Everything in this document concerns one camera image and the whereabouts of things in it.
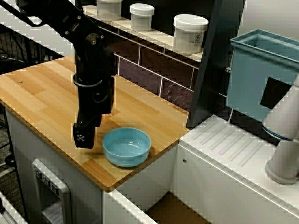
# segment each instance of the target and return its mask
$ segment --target brick wall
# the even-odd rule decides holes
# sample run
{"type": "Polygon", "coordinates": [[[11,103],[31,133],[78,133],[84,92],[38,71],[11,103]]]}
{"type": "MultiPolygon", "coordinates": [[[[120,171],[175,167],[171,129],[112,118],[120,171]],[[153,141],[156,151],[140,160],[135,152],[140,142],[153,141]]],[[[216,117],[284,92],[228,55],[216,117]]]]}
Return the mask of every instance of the brick wall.
{"type": "MultiPolygon", "coordinates": [[[[117,56],[118,74],[189,111],[200,63],[142,38],[91,18],[117,56]]],[[[230,72],[225,72],[215,115],[269,143],[279,140],[262,129],[262,123],[225,105],[230,72]]]]}

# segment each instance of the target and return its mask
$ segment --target sink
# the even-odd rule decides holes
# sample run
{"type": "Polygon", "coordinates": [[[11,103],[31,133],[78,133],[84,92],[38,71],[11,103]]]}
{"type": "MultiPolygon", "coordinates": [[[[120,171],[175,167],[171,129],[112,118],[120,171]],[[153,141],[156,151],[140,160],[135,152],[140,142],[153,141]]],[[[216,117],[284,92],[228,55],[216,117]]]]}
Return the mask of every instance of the sink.
{"type": "Polygon", "coordinates": [[[104,223],[157,223],[145,212],[170,191],[212,224],[299,224],[298,183],[280,185],[264,171],[275,149],[213,115],[143,171],[104,192],[104,223]]]}

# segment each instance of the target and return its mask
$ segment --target blue container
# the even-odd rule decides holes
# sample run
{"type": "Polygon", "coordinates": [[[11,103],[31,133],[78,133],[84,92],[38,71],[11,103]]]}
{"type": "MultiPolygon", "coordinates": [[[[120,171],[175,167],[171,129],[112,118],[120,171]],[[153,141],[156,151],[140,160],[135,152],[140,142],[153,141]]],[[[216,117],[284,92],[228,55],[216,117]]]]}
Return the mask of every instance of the blue container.
{"type": "Polygon", "coordinates": [[[299,42],[262,30],[231,39],[235,47],[226,105],[263,121],[268,78],[291,84],[299,74],[299,42]]]}
{"type": "Polygon", "coordinates": [[[146,133],[131,127],[114,129],[103,139],[106,158],[120,167],[133,167],[143,163],[149,156],[150,145],[150,138],[146,133]]]}

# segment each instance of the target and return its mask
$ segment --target white jar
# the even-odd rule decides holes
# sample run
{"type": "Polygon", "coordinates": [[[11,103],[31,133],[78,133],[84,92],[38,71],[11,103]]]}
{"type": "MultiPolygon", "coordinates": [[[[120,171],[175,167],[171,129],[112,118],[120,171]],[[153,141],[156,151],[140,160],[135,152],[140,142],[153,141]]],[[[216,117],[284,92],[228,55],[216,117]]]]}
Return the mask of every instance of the white jar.
{"type": "Polygon", "coordinates": [[[97,0],[97,17],[106,21],[121,19],[122,0],[97,0]]]}
{"type": "Polygon", "coordinates": [[[130,6],[131,29],[137,32],[149,32],[151,29],[151,18],[155,8],[151,5],[136,3],[130,6]]]}
{"type": "Polygon", "coordinates": [[[197,15],[181,14],[175,16],[173,48],[187,54],[199,53],[208,24],[207,19],[197,15]]]}

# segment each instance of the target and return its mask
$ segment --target floor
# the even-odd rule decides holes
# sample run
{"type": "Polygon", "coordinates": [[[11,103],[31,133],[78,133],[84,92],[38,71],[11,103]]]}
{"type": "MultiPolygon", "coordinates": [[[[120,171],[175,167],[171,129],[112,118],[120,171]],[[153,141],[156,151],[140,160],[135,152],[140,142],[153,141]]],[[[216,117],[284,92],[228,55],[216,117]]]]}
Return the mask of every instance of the floor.
{"type": "MultiPolygon", "coordinates": [[[[0,109],[0,122],[2,123],[2,121],[4,121],[3,108],[0,109]]],[[[8,143],[7,130],[5,127],[0,126],[0,146],[6,143],[8,143]]],[[[5,163],[4,159],[10,155],[9,147],[8,145],[0,149],[0,164],[5,163]]],[[[16,171],[8,165],[0,167],[0,191],[17,211],[25,217],[16,171]]]]}

